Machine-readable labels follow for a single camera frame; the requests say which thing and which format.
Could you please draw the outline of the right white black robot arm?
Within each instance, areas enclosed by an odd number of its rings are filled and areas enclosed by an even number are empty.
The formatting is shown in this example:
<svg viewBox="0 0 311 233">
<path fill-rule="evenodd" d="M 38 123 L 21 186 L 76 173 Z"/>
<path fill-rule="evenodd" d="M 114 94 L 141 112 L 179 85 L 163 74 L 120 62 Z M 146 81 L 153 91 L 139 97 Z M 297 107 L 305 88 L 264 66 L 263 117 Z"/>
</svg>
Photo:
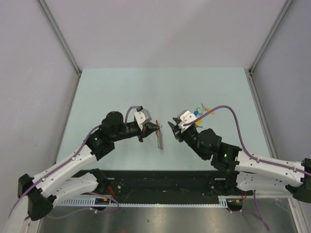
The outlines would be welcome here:
<svg viewBox="0 0 311 233">
<path fill-rule="evenodd" d="M 224 189 L 230 195 L 241 191 L 269 190 L 287 192 L 301 202 L 311 201 L 311 161 L 284 161 L 250 154 L 238 146 L 222 142 L 212 129 L 197 131 L 194 125 L 174 118 L 168 125 L 179 142 L 185 142 L 202 160 L 210 161 L 230 178 Z"/>
</svg>

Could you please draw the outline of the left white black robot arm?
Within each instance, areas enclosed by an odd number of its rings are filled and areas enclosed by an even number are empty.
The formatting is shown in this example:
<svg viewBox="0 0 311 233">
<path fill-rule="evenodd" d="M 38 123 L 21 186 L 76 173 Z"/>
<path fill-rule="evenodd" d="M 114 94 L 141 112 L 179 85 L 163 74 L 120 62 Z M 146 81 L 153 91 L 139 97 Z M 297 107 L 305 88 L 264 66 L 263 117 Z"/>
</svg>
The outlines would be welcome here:
<svg viewBox="0 0 311 233">
<path fill-rule="evenodd" d="M 115 148 L 115 142 L 137 137 L 139 142 L 158 131 L 160 127 L 151 122 L 149 111 L 141 109 L 134 114 L 132 122 L 124 122 L 120 112 L 106 115 L 101 124 L 93 128 L 82 145 L 67 158 L 34 175 L 22 175 L 18 180 L 18 199 L 28 197 L 28 218 L 32 221 L 47 216 L 62 201 L 76 195 L 107 190 L 107 177 L 93 169 L 85 176 L 73 178 L 83 167 L 95 163 Z"/>
</svg>

